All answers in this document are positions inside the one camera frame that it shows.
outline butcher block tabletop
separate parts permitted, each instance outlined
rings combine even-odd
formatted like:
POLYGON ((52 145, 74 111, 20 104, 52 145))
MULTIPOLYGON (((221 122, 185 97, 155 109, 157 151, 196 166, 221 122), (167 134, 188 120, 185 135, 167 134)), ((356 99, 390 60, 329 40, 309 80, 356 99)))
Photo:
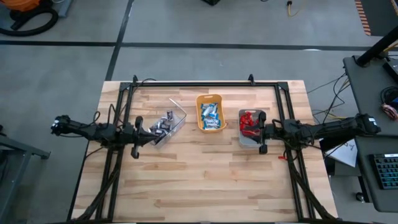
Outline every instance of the butcher block tabletop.
MULTIPOLYGON (((314 124, 304 82, 287 82, 295 119, 314 124)), ((110 104, 116 105, 119 85, 104 83, 98 122, 105 123, 110 104)), ((150 144, 140 147, 139 159, 131 157, 130 145, 125 147, 114 222, 297 221, 287 161, 278 158, 285 150, 284 143, 269 141, 266 155, 260 155, 257 148, 239 145, 240 109, 264 110, 266 123, 280 119, 273 87, 139 87, 132 98, 129 121, 134 124, 135 117, 142 116, 146 126, 153 124, 154 118, 165 113, 159 107, 169 98, 187 112, 186 123, 162 148, 150 144), (228 125, 220 133, 207 134, 198 127, 195 100, 198 95, 214 93, 223 97, 228 125)), ((99 143, 90 142, 87 154, 99 147, 99 143)), ((337 216, 321 151, 308 147, 302 152, 311 190, 337 216)), ((80 216, 99 192, 105 159, 103 149, 84 162, 72 218, 80 216)), ((301 191, 300 197, 308 217, 301 191)))

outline black hose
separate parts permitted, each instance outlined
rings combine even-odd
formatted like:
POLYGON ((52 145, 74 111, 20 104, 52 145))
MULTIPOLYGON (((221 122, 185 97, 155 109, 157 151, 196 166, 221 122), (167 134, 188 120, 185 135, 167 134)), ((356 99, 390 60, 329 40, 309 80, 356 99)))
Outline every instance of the black hose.
POLYGON ((29 21, 31 18, 43 13, 50 13, 52 16, 51 19, 48 21, 48 23, 46 23, 41 27, 31 30, 24 30, 24 31, 14 31, 14 30, 6 30, 0 28, 0 34, 9 35, 13 37, 28 37, 32 35, 41 34, 51 29, 58 21, 58 13, 51 7, 39 7, 29 12, 25 12, 24 15, 21 17, 21 19, 18 21, 19 23, 24 24, 27 21, 29 21))

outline orange vacuum hose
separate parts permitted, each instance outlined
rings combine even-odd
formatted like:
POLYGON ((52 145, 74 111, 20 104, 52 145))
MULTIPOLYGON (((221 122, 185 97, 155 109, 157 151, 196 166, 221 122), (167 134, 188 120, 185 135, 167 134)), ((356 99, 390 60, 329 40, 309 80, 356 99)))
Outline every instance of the orange vacuum hose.
POLYGON ((7 8, 21 12, 29 11, 40 4, 40 0, 0 0, 7 8))

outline concrete floor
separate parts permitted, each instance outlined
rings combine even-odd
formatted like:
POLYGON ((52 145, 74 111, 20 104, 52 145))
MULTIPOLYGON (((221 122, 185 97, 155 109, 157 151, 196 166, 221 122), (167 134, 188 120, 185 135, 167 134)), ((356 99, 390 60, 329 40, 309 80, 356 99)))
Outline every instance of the concrete floor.
MULTIPOLYGON (((227 43, 266 45, 370 46, 379 38, 363 32, 354 0, 307 0, 293 18, 285 2, 221 0, 210 7, 199 0, 135 0, 123 42, 227 43)), ((75 0, 69 17, 34 37, 0 40, 115 42, 128 0, 75 0)), ((295 6, 302 2, 295 0, 295 6)), ((0 26, 9 25, 0 7, 0 26)), ((34 27, 46 15, 29 22, 34 27)), ((87 141, 56 138, 53 119, 69 114, 90 121, 96 110, 113 47, 0 45, 0 124, 12 138, 51 151, 47 161, 32 159, 11 216, 28 223, 67 218, 87 141)), ((154 49, 122 47, 112 80, 305 80, 307 90, 344 73, 352 51, 154 49)), ((332 86, 309 94, 312 109, 324 110, 332 86)), ((335 114, 357 110, 351 90, 335 114)), ((356 179, 332 177, 339 217, 359 222, 394 223, 398 214, 379 213, 355 201, 356 179)))

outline keyboard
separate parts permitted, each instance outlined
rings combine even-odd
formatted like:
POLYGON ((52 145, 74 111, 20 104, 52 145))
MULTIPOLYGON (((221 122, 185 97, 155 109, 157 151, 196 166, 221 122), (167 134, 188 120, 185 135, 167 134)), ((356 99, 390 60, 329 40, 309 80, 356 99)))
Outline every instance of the keyboard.
POLYGON ((398 154, 371 155, 381 189, 398 189, 398 154))

